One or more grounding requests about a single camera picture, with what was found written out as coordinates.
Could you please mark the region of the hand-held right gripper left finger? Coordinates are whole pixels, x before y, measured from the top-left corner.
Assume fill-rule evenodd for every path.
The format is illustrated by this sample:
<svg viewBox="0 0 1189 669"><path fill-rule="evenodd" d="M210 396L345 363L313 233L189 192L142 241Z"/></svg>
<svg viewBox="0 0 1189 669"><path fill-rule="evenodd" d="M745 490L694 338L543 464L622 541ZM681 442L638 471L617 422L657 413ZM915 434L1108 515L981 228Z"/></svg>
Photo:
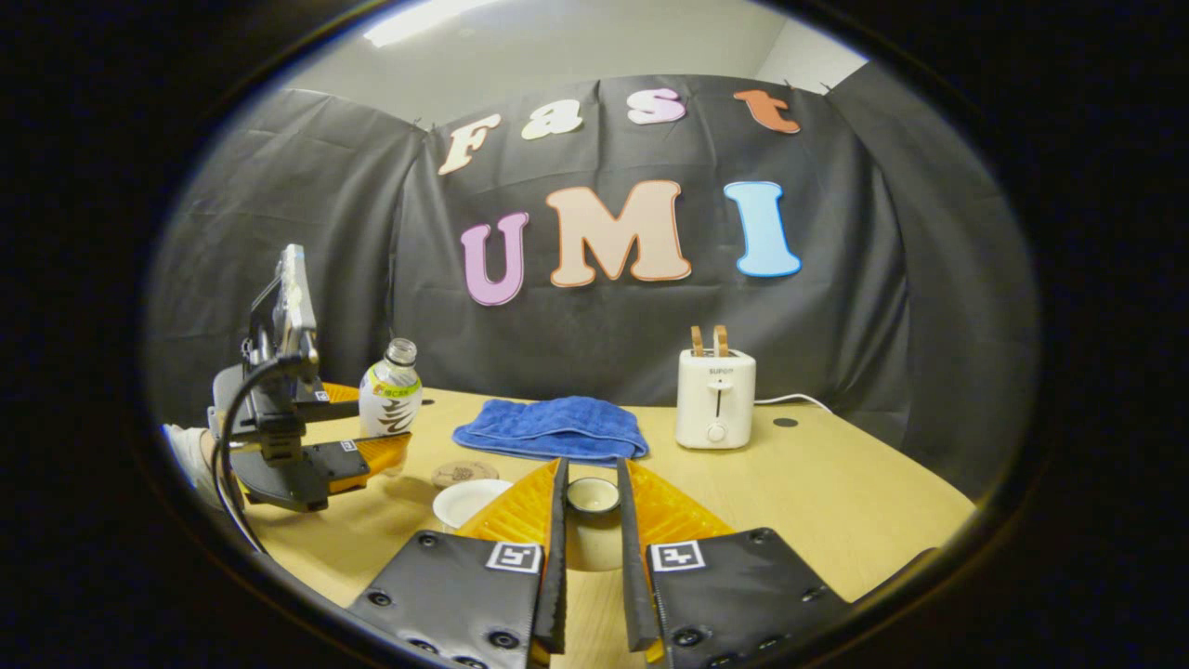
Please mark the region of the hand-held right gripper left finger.
<svg viewBox="0 0 1189 669"><path fill-rule="evenodd" d="M556 457L459 530L415 534L350 613L451 668L545 668L565 651L568 471Z"/></svg>

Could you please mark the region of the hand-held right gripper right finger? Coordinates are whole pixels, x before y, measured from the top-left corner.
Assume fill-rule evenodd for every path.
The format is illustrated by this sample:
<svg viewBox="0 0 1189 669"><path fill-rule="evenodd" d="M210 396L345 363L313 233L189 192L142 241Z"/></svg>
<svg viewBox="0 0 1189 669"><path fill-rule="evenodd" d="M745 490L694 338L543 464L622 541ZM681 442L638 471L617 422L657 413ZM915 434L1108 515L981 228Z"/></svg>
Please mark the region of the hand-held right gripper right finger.
<svg viewBox="0 0 1189 669"><path fill-rule="evenodd" d="M850 612L776 530L734 530L644 466L616 469L627 640L650 668L756 668Z"/></svg>

